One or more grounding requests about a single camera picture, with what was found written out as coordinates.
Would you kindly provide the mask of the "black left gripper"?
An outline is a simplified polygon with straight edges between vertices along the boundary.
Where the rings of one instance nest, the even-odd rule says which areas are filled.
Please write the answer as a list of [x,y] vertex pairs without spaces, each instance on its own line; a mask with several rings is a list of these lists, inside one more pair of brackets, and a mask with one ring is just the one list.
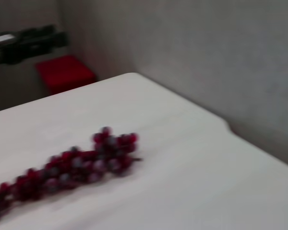
[[0,64],[15,65],[25,59],[49,54],[55,48],[68,45],[65,32],[56,32],[54,25],[0,34]]

